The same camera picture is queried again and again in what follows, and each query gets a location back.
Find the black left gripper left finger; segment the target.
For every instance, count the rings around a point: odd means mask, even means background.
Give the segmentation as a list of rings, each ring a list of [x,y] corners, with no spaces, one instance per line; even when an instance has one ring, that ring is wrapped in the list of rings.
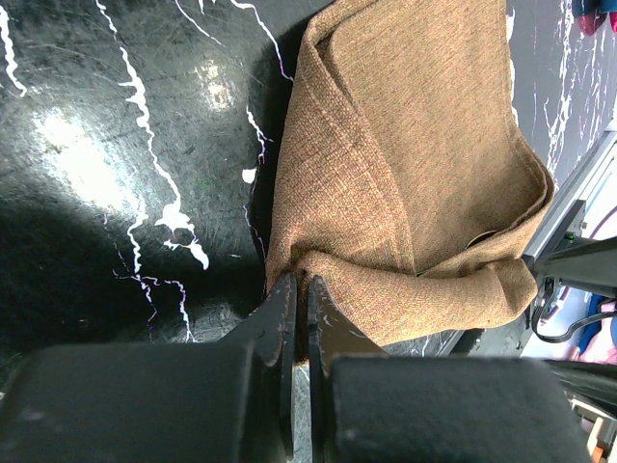
[[[297,283],[282,275],[220,340],[64,345],[1,402],[5,462],[285,462]]]

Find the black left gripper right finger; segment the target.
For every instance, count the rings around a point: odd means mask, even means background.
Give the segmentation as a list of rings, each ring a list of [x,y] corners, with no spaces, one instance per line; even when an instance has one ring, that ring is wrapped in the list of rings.
[[[395,357],[308,287],[316,462],[586,462],[550,367],[508,358]]]

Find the brown fabric napkin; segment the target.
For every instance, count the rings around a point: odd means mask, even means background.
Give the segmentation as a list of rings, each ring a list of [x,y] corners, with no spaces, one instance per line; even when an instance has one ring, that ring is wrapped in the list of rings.
[[[302,37],[265,263],[388,345],[494,328],[554,195],[520,132],[502,1],[337,1]]]

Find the aluminium frame rail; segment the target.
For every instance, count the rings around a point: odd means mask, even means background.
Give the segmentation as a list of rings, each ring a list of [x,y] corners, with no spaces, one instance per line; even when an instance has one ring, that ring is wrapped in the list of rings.
[[[613,164],[616,133],[603,133],[555,196],[524,260],[538,290],[569,286],[614,297],[616,240],[584,238],[585,207]]]

